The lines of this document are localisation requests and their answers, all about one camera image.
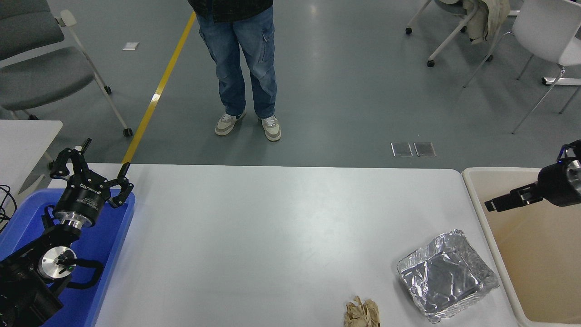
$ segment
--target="beige jacket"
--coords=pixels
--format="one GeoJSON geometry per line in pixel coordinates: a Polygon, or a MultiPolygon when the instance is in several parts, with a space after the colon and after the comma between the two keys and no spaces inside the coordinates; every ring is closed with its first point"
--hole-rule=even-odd
{"type": "MultiPolygon", "coordinates": [[[[438,0],[449,5],[460,0],[438,0]]],[[[471,12],[475,5],[478,11],[466,25],[468,37],[472,44],[491,41],[495,32],[504,23],[510,13],[508,0],[463,0],[462,7],[471,12]]]]}

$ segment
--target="white chair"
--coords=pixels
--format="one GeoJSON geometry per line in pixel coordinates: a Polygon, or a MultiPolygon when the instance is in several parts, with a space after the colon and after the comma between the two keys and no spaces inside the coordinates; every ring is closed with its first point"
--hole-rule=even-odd
{"type": "Polygon", "coordinates": [[[517,80],[521,78],[533,56],[556,63],[561,69],[559,76],[512,131],[513,134],[516,133],[521,124],[535,111],[563,76],[565,67],[581,65],[581,40],[575,38],[580,26],[581,5],[571,0],[526,0],[514,21],[512,31],[495,40],[488,54],[464,84],[464,87],[470,83],[500,40],[507,34],[514,35],[517,41],[532,53],[517,80]]]}
{"type": "Polygon", "coordinates": [[[476,12],[478,11],[478,5],[475,5],[470,12],[466,12],[466,9],[464,9],[462,7],[462,0],[459,0],[458,2],[456,2],[452,5],[448,5],[448,4],[443,3],[439,0],[426,0],[424,5],[422,5],[422,7],[414,15],[414,17],[412,17],[410,22],[407,23],[406,34],[411,34],[411,32],[413,31],[411,26],[415,23],[416,20],[418,20],[419,16],[422,14],[424,9],[426,9],[426,7],[428,6],[428,4],[431,1],[434,1],[440,8],[444,9],[447,12],[450,12],[450,13],[457,15],[457,16],[464,16],[464,19],[462,19],[460,24],[458,24],[458,27],[456,27],[452,31],[452,33],[450,33],[450,35],[448,35],[448,37],[444,40],[444,42],[442,42],[442,44],[440,44],[440,46],[428,57],[428,67],[434,67],[434,65],[435,65],[434,59],[436,58],[436,56],[448,45],[448,43],[450,43],[450,41],[452,41],[452,39],[459,32],[463,33],[466,31],[466,24],[468,23],[468,21],[470,21],[472,19],[472,17],[474,17],[476,12]]]}

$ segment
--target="blue plastic tray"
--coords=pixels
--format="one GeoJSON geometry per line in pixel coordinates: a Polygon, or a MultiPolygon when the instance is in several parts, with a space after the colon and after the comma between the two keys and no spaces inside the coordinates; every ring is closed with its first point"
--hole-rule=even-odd
{"type": "MultiPolygon", "coordinates": [[[[111,190],[112,196],[118,193],[119,190],[111,190]]],[[[23,201],[6,229],[0,234],[0,260],[42,234],[44,227],[41,216],[44,208],[49,204],[56,204],[62,194],[62,189],[43,189],[32,193],[23,201]]],[[[103,263],[105,265],[103,275],[97,285],[89,289],[65,289],[59,296],[64,307],[43,326],[93,327],[95,325],[121,245],[133,217],[134,204],[133,193],[127,198],[125,204],[117,209],[105,204],[95,226],[82,229],[81,238],[74,242],[71,248],[78,258],[98,260],[103,263]]],[[[72,281],[87,282],[92,273],[92,269],[77,267],[73,272],[72,281]]]]}

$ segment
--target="chair seat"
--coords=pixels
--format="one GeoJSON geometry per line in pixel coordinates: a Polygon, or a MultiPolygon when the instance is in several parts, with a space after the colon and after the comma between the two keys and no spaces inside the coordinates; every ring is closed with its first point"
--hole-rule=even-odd
{"type": "Polygon", "coordinates": [[[558,62],[561,66],[581,65],[581,40],[578,38],[571,39],[571,42],[565,48],[558,62]]]}
{"type": "Polygon", "coordinates": [[[94,78],[77,48],[55,50],[0,68],[0,106],[11,111],[35,108],[77,92],[94,78]]]}

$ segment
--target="white tabletop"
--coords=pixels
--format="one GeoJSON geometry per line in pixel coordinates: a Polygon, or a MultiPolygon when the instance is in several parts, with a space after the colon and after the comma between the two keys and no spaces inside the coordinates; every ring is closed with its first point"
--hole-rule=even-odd
{"type": "Polygon", "coordinates": [[[17,194],[62,127],[55,120],[0,119],[0,184],[17,194]]]}
{"type": "MultiPolygon", "coordinates": [[[[120,165],[90,164],[117,176],[120,165]]],[[[453,170],[132,165],[135,215],[97,326],[433,326],[397,262],[462,229],[497,271],[453,170]]],[[[50,187],[64,187],[53,181],[50,187]]],[[[439,326],[518,326],[501,286],[439,326]]]]}

